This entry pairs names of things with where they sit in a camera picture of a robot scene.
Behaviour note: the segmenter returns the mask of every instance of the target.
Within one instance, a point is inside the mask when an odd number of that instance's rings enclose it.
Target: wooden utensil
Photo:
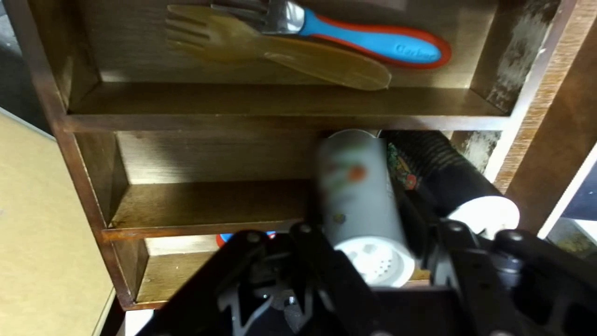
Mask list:
[[[166,35],[213,61],[265,57],[304,74],[354,89],[386,89],[390,70],[366,55],[336,46],[261,35],[243,20],[201,5],[168,5]]]

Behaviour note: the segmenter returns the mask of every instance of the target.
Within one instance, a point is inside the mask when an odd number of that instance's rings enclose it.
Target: wooden shelving unit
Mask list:
[[[394,70],[392,89],[366,93],[267,61],[196,59],[166,40],[166,5],[9,1],[125,307],[164,302],[213,251],[194,244],[201,236],[313,218],[317,149],[338,128],[500,132],[489,162],[496,177],[526,111],[550,102],[545,91],[571,63],[552,55],[578,48],[590,27],[575,14],[597,12],[590,0],[429,0],[392,14],[321,5],[334,16],[433,29],[451,42],[444,68]],[[188,247],[155,251],[173,236]]]

